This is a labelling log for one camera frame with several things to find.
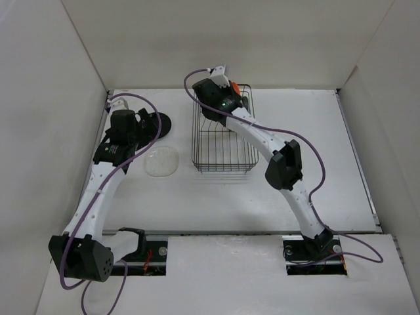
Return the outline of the black round plate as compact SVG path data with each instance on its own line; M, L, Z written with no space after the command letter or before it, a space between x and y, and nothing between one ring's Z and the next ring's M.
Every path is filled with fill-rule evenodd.
M159 121L158 121L158 116L160 117L161 120L161 131L159 133L158 139L162 139L164 137L166 137L172 127L172 122L171 119L168 115L162 113L162 112L158 112L158 115L156 113L150 113L148 114L149 116L149 121L150 121L150 131L149 131L149 135L154 138L158 132L158 127L159 127Z

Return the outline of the blue patterned ceramic plate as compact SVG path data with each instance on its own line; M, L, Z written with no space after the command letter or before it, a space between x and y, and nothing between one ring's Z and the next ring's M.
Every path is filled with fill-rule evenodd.
M243 107L244 107L246 110L248 110L248 109L249 109L249 100L248 100L248 98L247 98L246 96L243 96L243 97L241 98L241 101L242 101Z

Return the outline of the clear textured glass plate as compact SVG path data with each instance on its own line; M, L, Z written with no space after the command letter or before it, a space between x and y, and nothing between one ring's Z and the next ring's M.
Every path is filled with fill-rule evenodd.
M168 177L179 167L179 153L170 146L158 146L146 154L144 170L151 177Z

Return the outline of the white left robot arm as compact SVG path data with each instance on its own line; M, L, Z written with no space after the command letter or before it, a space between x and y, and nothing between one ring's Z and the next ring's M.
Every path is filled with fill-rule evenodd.
M110 127L94 153L89 183L77 210L63 233L49 241L51 257L63 278L105 282L122 258L137 261L145 256L147 241L142 229L123 227L104 239L104 222L133 158L165 137L171 127L167 115L144 108L111 113Z

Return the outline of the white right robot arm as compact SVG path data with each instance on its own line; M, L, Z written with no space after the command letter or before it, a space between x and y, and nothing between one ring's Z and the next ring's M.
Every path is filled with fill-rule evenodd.
M301 147L296 140L286 141L266 129L258 128L242 97L233 87L219 87L211 79L192 85L203 115L239 134L268 162L267 183L280 191L299 223L303 250L313 259L327 251L332 233L317 219L303 182Z

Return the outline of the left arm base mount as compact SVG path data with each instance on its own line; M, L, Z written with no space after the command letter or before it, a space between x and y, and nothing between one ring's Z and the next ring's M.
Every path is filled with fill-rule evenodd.
M168 238L147 237L145 252L130 253L123 257L128 266L128 276L165 276Z

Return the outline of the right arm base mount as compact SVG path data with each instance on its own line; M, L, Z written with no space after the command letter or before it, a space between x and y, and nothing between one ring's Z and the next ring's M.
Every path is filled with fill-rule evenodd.
M338 236L320 253L311 254L301 236L282 238L283 257L288 276L347 275L347 266L341 255L342 247Z

